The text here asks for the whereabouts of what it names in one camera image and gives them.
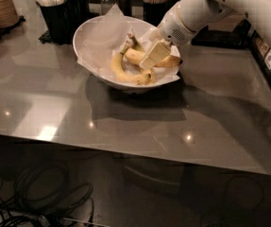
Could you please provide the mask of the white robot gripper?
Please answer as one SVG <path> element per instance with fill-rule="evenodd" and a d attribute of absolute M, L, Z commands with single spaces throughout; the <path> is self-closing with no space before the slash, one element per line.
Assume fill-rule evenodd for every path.
<path fill-rule="evenodd" d="M 201 3 L 181 0 L 163 16 L 160 24 L 150 33 L 151 46 L 139 65 L 150 69 L 171 53 L 171 44 L 188 43 L 201 27 Z"/>

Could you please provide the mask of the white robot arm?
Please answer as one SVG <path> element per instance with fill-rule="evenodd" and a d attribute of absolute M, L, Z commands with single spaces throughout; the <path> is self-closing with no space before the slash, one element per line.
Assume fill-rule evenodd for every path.
<path fill-rule="evenodd" d="M 234 12 L 245 16 L 271 48 L 271 0 L 180 0 L 150 33 L 152 45 L 140 66 L 143 69 L 155 66 L 169 54 L 171 44 L 186 44 L 204 26 Z"/>

